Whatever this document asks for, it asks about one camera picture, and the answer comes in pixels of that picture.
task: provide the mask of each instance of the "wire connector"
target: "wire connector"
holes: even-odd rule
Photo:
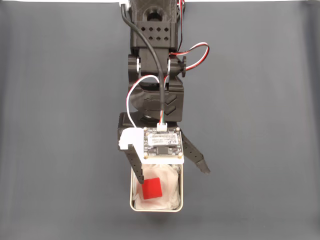
[[[125,10],[128,11],[130,9],[130,1],[129,0],[119,0],[119,5],[121,7],[121,5],[124,4],[125,5]]]
[[[166,132],[168,130],[168,123],[157,123],[156,131],[157,132]]]

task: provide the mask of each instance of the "table surface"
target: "table surface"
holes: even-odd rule
[[[0,3],[0,239],[316,240],[319,115],[308,6],[189,3],[179,213],[129,206],[117,148],[130,30],[117,3]],[[192,63],[203,54],[187,56]]]

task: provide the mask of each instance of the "black cable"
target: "black cable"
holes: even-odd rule
[[[178,47],[178,52],[180,51],[181,45],[182,45],[182,41],[184,38],[184,21],[183,21],[183,15],[184,15],[184,10],[183,7],[180,7],[180,0],[179,0],[179,15],[180,15],[180,30],[181,30],[181,34],[180,34],[180,44]]]
[[[134,25],[129,19],[127,19],[126,16],[126,5],[122,4],[121,5],[121,14],[122,14],[122,19],[123,21],[133,30],[138,34],[138,36],[142,39],[142,41],[145,43],[149,51],[151,52],[151,55],[155,61],[156,67],[158,68],[158,75],[159,75],[159,85],[160,85],[160,110],[164,111],[165,110],[165,88],[164,88],[164,73],[162,72],[162,67],[158,58],[158,55],[155,51],[155,49],[151,46],[149,40],[145,37],[143,32],[136,26]]]

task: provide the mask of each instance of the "red block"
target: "red block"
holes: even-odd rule
[[[160,178],[151,178],[144,180],[142,184],[143,199],[154,199],[162,197]]]

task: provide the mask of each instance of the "open tin container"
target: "open tin container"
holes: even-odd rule
[[[166,210],[166,209],[136,209],[134,196],[136,194],[136,175],[131,169],[131,185],[130,185],[130,207],[136,212],[164,212],[164,213],[176,213],[179,212],[184,205],[184,165],[179,164],[180,171],[178,173],[178,187],[180,195],[180,204],[176,209]]]

